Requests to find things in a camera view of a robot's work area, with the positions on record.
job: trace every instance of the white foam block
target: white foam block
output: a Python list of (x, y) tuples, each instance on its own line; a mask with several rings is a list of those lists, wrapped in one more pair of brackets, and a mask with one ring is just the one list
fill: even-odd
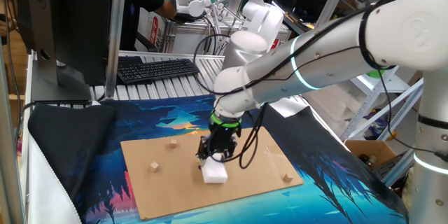
[[(221, 159), (220, 153), (213, 154), (216, 160)], [(227, 181), (227, 172), (225, 166), (222, 162), (217, 162), (211, 157), (205, 160), (204, 165), (202, 165), (202, 176), (204, 177), (205, 183), (225, 183)]]

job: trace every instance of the person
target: person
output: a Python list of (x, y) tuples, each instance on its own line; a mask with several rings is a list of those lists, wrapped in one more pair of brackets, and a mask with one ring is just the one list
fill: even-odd
[[(13, 6), (11, 5), (11, 3), (8, 0), (6, 2), (8, 3), (8, 7), (12, 10)], [(3, 4), (1, 4), (0, 8), (2, 10), (4, 9)], [(1, 34), (1, 42), (3, 45), (6, 45), (6, 36), (8, 34), (8, 32), (7, 32), (8, 30), (6, 28), (6, 18), (8, 18), (10, 32), (13, 31), (17, 25), (15, 22), (15, 19), (12, 18), (10, 14), (11, 14), (11, 12), (0, 14), (0, 34)]]
[(120, 50), (137, 50), (135, 41), (139, 26), (140, 8), (156, 12), (164, 18), (174, 18), (176, 9), (170, 0), (125, 0), (123, 11)]

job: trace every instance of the black keyboard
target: black keyboard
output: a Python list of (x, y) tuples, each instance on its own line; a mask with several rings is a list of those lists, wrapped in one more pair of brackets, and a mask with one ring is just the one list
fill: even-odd
[(175, 59), (118, 67), (118, 76), (124, 84), (197, 73), (199, 73), (199, 69), (189, 59)]

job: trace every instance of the computer monitor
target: computer monitor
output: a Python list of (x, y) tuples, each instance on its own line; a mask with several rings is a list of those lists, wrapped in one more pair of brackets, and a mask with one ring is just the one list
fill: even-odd
[[(36, 51), (34, 101), (91, 100), (84, 76), (104, 83), (111, 0), (17, 0), (17, 23)], [(66, 64), (57, 67), (56, 60)]]

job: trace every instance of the black cloth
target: black cloth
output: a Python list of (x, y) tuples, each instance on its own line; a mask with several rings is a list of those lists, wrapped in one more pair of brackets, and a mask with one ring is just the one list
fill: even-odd
[(121, 29), (120, 50), (135, 51), (135, 40), (139, 26), (140, 8), (151, 12), (163, 6), (165, 0), (125, 0)]
[(29, 117), (29, 133), (74, 204), (115, 113), (108, 106), (73, 109), (37, 104)]

